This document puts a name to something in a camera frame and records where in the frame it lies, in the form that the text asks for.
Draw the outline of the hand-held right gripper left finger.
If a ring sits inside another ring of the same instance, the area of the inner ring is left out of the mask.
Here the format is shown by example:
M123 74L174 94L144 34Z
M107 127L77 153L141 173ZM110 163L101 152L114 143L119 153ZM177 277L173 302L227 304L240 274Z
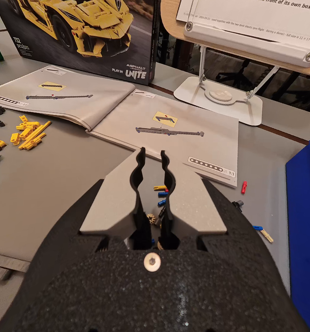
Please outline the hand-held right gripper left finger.
M145 148L137 149L105 177L80 227L82 234L122 239L135 234L134 247L146 247L146 214L138 192L145 157Z

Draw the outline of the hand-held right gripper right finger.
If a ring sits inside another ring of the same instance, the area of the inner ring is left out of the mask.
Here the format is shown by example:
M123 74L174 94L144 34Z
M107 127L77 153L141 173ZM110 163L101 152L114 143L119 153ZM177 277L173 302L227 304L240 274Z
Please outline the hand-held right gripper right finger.
M165 235L209 235L227 232L201 177L168 152L161 151L166 197Z

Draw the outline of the pile of colourful connector pins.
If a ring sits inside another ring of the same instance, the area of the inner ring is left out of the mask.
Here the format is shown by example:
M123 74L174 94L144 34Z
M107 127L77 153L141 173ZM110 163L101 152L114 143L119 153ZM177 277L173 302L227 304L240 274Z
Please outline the pile of colourful connector pins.
M165 216L165 204L166 204L166 197L168 196L169 190L165 185L162 186L154 186L154 191L158 193L158 198L164 198L163 200L158 202L158 207L161 208L160 212L158 213L158 216L154 215L153 213L146 214L146 217L150 223L150 226L152 228L158 228L161 229L162 221L164 220ZM242 213L242 206L244 205L243 201L233 201L232 205L235 206L236 209L238 209ZM269 242L273 243L273 238L269 235L268 232L262 227L262 226L256 226L253 225L253 228ZM160 240L157 240L157 248L159 250L163 250L163 247L160 243Z

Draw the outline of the toy car set box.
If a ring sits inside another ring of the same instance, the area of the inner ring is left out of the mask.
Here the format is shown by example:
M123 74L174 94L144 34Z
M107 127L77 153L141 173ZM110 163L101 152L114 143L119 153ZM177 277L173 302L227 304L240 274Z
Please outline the toy car set box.
M154 78L160 1L0 0L21 57L148 85Z

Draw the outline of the white wooden document stand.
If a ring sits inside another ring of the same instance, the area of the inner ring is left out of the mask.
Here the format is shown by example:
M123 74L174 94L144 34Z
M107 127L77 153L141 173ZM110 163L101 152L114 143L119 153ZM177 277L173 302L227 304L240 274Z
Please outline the white wooden document stand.
M280 68L310 75L310 49L260 39L231 31L176 20L180 1L161 1L161 18L165 29L176 39L200 45L199 77L187 78L175 91L174 96L183 102L219 114L237 118L239 122L258 126L262 121L262 100L257 92ZM255 88L244 92L206 79L204 64L206 48L214 48L274 67Z

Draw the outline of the white instruction booklet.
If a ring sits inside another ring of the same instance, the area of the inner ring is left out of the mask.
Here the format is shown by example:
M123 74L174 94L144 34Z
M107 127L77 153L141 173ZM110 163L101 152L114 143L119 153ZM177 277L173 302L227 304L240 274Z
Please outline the white instruction booklet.
M236 118L54 65L0 85L0 106L65 118L129 150L144 147L157 160L164 150L199 175L237 187Z

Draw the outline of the pile of yellow toy pieces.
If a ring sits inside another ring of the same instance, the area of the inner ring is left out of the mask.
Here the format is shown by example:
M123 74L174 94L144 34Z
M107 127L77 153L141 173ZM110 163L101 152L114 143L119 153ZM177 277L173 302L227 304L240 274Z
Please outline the pile of yellow toy pieces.
M32 150L42 142L46 133L44 130L50 126L51 121L41 124L29 121L25 115L19 116L21 123L16 126L18 132L13 133L10 142L20 150Z

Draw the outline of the blue plastic bin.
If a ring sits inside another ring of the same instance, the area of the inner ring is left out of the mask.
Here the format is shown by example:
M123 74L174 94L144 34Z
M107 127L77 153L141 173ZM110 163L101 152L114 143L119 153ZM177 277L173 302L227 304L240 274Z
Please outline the blue plastic bin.
M286 163L291 298L310 328L310 141Z

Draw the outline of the printed paper sheet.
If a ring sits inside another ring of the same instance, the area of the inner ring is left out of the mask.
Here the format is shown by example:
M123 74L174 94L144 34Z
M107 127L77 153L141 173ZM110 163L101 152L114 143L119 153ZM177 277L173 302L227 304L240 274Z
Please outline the printed paper sheet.
M310 49L310 0L182 0L176 20Z

